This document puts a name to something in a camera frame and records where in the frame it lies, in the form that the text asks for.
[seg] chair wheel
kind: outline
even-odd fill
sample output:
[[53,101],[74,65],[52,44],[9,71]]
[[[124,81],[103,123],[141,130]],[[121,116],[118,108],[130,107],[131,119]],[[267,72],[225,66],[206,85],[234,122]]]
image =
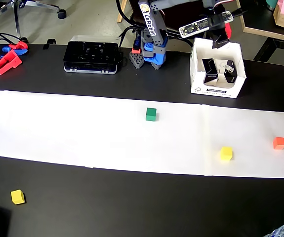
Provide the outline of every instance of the chair wheel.
[[57,13],[57,16],[59,19],[65,19],[66,18],[66,11],[64,9],[60,9]]
[[21,37],[21,41],[22,41],[23,43],[29,43],[29,42],[28,42],[28,39],[25,38],[25,37]]
[[6,6],[6,4],[7,4],[6,2],[1,2],[0,1],[0,9],[3,8],[4,6]]

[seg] wooden table leg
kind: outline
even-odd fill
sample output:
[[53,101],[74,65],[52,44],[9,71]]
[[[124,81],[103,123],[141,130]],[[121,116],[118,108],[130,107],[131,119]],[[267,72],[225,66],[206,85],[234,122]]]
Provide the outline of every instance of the wooden table leg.
[[[127,2],[127,0],[122,0],[122,3],[121,3],[121,9],[122,9],[123,12],[124,12],[124,9],[125,9],[125,6],[126,6],[126,2]],[[122,16],[119,13],[117,22],[121,22],[121,21],[122,21]]]

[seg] office chair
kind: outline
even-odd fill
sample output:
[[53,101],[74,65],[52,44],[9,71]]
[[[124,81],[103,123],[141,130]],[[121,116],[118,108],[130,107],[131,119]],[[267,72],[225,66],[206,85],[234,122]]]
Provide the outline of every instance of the office chair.
[[60,9],[58,6],[55,5],[45,4],[34,0],[10,0],[7,3],[0,2],[0,15],[2,15],[8,9],[13,8],[17,36],[21,38],[23,42],[26,43],[28,43],[28,39],[26,37],[21,37],[20,24],[19,24],[19,8],[24,8],[26,6],[36,6],[36,7],[51,9],[57,12],[57,17],[59,19],[66,18],[66,11]]

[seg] sticker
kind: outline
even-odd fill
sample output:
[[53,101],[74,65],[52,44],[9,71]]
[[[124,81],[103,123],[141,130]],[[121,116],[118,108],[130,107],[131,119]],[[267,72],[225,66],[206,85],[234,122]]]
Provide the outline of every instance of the sticker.
[[147,26],[151,36],[156,36],[155,27],[153,26],[153,21],[151,20],[151,16],[150,16],[150,12],[151,12],[150,6],[148,6],[145,3],[142,3],[142,4],[140,4],[140,8],[141,8],[141,11],[143,13],[146,26]]

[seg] red cube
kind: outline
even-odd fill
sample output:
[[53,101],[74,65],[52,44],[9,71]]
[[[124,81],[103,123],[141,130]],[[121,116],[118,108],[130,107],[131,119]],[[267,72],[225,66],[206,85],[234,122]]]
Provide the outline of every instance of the red cube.
[[276,137],[274,139],[274,149],[275,150],[282,150],[284,148],[284,138],[283,137]]

